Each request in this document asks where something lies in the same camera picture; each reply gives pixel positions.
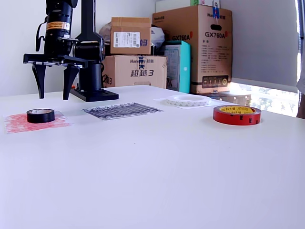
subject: brown cardboard box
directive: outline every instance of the brown cardboard box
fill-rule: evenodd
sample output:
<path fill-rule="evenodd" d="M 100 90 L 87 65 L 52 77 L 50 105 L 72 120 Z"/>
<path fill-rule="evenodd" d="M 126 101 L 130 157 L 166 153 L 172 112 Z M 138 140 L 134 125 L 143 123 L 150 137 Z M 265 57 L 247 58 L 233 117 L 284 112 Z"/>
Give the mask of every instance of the brown cardboard box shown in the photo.
<path fill-rule="evenodd" d="M 166 57 L 106 56 L 103 64 L 104 87 L 151 85 L 166 88 Z"/>
<path fill-rule="evenodd" d="M 155 13 L 153 24 L 167 40 L 182 40 L 192 47 L 191 92 L 229 90 L 232 77 L 232 12 L 219 9 L 213 18 L 209 6 L 191 6 Z"/>
<path fill-rule="evenodd" d="M 112 18 L 111 54 L 151 54 L 149 18 Z"/>

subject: white paper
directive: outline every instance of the white paper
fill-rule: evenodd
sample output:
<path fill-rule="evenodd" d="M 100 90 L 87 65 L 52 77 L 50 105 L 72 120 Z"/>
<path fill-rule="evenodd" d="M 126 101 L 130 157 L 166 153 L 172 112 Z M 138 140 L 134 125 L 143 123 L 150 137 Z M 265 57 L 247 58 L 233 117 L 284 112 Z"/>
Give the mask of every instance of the white paper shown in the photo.
<path fill-rule="evenodd" d="M 168 106 L 174 106 L 174 105 L 170 105 L 166 102 L 166 99 L 154 99 L 155 101 L 158 101 L 158 102 L 161 102 L 165 105 L 168 105 Z M 195 108 L 201 108 L 201 107 L 208 107 L 208 106 L 221 106 L 221 105 L 224 105 L 224 103 L 219 103 L 219 102 L 215 102 L 215 101 L 212 101 L 210 105 L 206 105 L 206 106 L 175 106 L 175 107 L 178 107 L 178 108 L 181 108 L 183 110 L 188 110 L 188 109 L 195 109 Z"/>
<path fill-rule="evenodd" d="M 139 48 L 140 32 L 114 32 L 114 48 Z"/>

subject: red tape roll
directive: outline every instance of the red tape roll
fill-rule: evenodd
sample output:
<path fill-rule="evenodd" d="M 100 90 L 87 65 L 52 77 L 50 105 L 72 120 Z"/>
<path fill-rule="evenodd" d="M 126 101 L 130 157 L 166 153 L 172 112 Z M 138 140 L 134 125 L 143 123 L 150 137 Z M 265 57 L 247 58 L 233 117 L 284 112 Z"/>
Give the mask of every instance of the red tape roll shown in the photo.
<path fill-rule="evenodd" d="M 214 108 L 214 120 L 228 125 L 256 125 L 261 122 L 261 113 L 248 106 L 218 106 Z"/>

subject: red scribbled paper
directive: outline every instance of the red scribbled paper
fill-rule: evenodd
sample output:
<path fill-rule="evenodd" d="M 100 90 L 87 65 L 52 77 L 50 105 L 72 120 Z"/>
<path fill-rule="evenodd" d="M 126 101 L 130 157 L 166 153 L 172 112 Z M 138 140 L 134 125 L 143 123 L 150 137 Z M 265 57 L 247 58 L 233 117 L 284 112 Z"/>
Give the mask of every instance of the red scribbled paper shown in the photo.
<path fill-rule="evenodd" d="M 72 125 L 72 123 L 69 123 L 66 117 L 59 111 L 55 112 L 55 120 L 50 123 L 28 123 L 26 114 L 16 114 L 7 116 L 4 118 L 4 123 L 6 127 L 6 133 L 8 134 Z"/>

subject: cardboard box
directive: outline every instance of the cardboard box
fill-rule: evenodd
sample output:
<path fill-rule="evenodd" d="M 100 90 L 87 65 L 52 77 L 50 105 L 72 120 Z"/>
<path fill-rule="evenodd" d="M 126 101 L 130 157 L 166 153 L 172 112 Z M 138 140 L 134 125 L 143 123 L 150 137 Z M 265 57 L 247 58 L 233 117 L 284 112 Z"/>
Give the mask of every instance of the cardboard box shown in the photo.
<path fill-rule="evenodd" d="M 167 86 L 189 93 L 191 83 L 191 46 L 183 41 L 166 42 L 160 49 L 167 57 Z"/>
<path fill-rule="evenodd" d="M 149 18 L 112 18 L 111 54 L 151 54 Z"/>
<path fill-rule="evenodd" d="M 219 8 L 220 1 L 219 0 L 162 0 L 156 2 L 156 13 L 167 10 L 174 10 L 182 7 L 197 6 L 197 5 L 214 6 Z"/>
<path fill-rule="evenodd" d="M 166 88 L 166 57 L 106 56 L 103 64 L 104 87 L 150 85 Z"/>
<path fill-rule="evenodd" d="M 190 6 L 153 15 L 153 23 L 164 30 L 167 40 L 181 40 L 191 45 L 192 93 L 229 90 L 232 77 L 232 12 L 219 11 L 218 19 L 213 17 L 213 9 L 208 6 Z"/>

